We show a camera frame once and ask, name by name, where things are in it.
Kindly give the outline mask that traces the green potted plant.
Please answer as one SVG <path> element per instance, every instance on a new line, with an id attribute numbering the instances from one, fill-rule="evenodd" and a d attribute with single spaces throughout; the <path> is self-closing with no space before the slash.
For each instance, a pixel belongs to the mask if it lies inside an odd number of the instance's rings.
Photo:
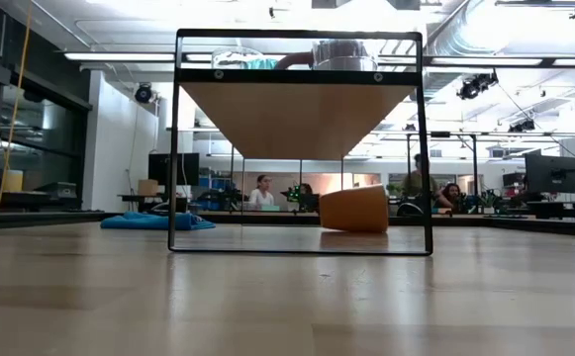
<path id="1" fill-rule="evenodd" d="M 501 197 L 500 194 L 490 189 L 480 193 L 478 202 L 480 204 L 479 212 L 481 214 L 492 215 L 496 213 L 499 203 L 501 202 Z"/>

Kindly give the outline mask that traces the wooden shelf black metal frame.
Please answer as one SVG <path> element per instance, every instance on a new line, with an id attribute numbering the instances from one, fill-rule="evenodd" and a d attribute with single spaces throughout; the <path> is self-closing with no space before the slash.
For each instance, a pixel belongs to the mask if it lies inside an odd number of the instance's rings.
<path id="1" fill-rule="evenodd" d="M 188 38 L 321 40 L 347 49 L 359 41 L 411 41 L 407 72 L 336 69 L 185 68 Z M 418 32 L 180 29 L 173 91 L 185 91 L 244 159 L 337 160 L 409 93 L 417 96 L 423 187 L 430 186 L 423 37 Z"/>

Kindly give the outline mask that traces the person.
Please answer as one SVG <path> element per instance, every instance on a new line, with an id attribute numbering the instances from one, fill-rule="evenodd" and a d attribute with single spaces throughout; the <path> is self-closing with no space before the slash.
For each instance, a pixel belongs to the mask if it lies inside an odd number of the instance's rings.
<path id="1" fill-rule="evenodd" d="M 455 183 L 448 183 L 436 194 L 434 205 L 440 209 L 459 210 L 462 207 L 461 190 Z"/>
<path id="2" fill-rule="evenodd" d="M 421 196 L 424 191 L 421 166 L 422 159 L 419 153 L 414 156 L 414 161 L 415 169 L 412 170 L 403 180 L 402 193 L 406 197 L 418 197 Z M 436 198 L 440 190 L 432 176 L 430 176 L 429 181 L 431 195 Z"/>
<path id="3" fill-rule="evenodd" d="M 269 192 L 271 180 L 267 175 L 259 175 L 256 187 L 250 192 L 248 202 L 256 207 L 273 206 L 274 197 Z"/>

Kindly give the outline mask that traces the long ceiling light strip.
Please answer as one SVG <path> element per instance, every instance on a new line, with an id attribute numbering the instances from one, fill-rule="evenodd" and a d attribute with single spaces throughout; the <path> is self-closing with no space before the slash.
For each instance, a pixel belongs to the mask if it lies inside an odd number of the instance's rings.
<path id="1" fill-rule="evenodd" d="M 429 67 L 575 69 L 575 57 L 570 56 L 429 56 L 424 62 Z"/>
<path id="2" fill-rule="evenodd" d="M 175 55 L 172 52 L 65 52 L 67 59 L 78 62 L 173 62 Z M 282 59 L 284 55 L 265 54 L 267 58 Z M 207 53 L 182 53 L 183 61 L 207 62 L 212 56 Z"/>

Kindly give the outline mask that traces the orange plastic cup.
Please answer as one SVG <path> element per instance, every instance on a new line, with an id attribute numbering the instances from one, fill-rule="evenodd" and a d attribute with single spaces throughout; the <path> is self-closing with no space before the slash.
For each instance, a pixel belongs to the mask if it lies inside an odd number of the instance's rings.
<path id="1" fill-rule="evenodd" d="M 319 208 L 324 228 L 372 233 L 388 228 L 388 197 L 382 185 L 325 194 L 320 197 Z"/>

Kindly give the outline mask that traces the silver ventilation duct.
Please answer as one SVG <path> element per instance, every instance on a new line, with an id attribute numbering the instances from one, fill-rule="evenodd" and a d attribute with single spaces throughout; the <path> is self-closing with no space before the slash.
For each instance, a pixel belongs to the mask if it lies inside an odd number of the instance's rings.
<path id="1" fill-rule="evenodd" d="M 475 20 L 479 20 L 480 11 L 475 5 L 467 4 L 451 19 L 445 22 L 436 35 L 424 47 L 424 57 L 428 56 L 462 56 L 486 55 L 495 52 L 490 45 L 482 44 L 481 40 L 473 38 L 480 34 Z M 436 93 L 456 78 L 451 72 L 431 72 L 424 75 L 424 95 L 426 100 L 435 97 Z"/>

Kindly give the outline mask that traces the black robot green lights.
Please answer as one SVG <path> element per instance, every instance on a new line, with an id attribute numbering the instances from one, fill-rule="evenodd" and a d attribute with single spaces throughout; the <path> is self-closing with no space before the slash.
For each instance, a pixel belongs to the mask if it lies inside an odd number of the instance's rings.
<path id="1" fill-rule="evenodd" d="M 313 191 L 308 183 L 289 187 L 282 195 L 287 200 L 287 210 L 296 213 L 318 213 L 320 211 L 320 195 Z"/>

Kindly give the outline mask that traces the black computer monitor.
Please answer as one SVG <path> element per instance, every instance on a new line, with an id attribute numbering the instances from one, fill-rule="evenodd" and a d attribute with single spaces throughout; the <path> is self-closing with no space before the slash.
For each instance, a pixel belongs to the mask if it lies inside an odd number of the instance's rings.
<path id="1" fill-rule="evenodd" d="M 525 164 L 530 191 L 575 194 L 575 158 L 526 154 Z"/>

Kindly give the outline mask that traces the black aluminium rig frame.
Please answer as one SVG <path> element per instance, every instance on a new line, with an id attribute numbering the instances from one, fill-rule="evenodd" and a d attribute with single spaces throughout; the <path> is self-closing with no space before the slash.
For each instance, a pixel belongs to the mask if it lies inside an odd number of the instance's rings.
<path id="1" fill-rule="evenodd" d="M 26 227 L 69 223 L 100 222 L 116 214 L 100 212 L 49 212 L 49 213 L 6 213 L 0 214 L 0 228 Z M 203 214 L 202 218 L 212 223 L 258 224 L 258 225 L 320 225 L 318 216 Z M 575 222 L 559 220 L 491 218 L 480 215 L 445 216 L 431 218 L 433 227 L 490 227 L 522 231 L 575 235 Z"/>

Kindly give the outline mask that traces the blue cloth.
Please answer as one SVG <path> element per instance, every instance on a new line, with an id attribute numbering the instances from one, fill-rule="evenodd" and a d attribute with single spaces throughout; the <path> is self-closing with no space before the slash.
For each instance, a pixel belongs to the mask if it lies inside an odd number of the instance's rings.
<path id="1" fill-rule="evenodd" d="M 100 227 L 104 229 L 168 230 L 169 217 L 126 212 L 123 215 L 102 220 Z M 175 215 L 174 227 L 176 230 L 200 230 L 215 228 L 216 225 L 191 213 L 182 213 Z"/>

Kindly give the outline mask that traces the yellow cylindrical container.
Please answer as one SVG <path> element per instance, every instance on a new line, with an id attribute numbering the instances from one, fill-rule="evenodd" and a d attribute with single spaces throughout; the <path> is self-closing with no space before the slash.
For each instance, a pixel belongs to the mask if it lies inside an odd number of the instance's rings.
<path id="1" fill-rule="evenodd" d="M 24 187 L 24 172 L 22 170 L 6 170 L 2 175 L 1 190 L 19 193 Z"/>

